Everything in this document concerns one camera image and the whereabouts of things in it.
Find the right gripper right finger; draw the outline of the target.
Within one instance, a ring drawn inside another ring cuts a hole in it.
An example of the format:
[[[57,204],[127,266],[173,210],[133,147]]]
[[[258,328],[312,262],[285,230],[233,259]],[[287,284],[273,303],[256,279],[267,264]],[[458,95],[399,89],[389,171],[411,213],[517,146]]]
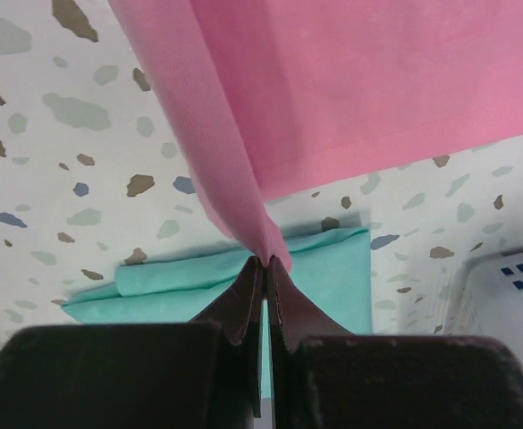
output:
[[[277,428],[523,428],[523,368],[481,336],[355,335],[266,268]]]

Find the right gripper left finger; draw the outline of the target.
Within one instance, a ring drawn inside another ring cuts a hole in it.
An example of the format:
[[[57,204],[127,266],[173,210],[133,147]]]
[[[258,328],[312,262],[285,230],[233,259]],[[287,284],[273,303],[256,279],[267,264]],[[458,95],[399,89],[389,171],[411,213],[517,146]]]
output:
[[[247,260],[187,323],[53,325],[0,352],[0,428],[250,428],[265,269]]]

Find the pink t shirt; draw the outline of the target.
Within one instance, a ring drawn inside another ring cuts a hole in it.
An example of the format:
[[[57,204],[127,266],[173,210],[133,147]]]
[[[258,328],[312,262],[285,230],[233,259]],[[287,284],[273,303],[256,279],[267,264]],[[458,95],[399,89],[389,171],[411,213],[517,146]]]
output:
[[[212,222],[291,259],[267,200],[523,134],[523,1],[113,1]]]

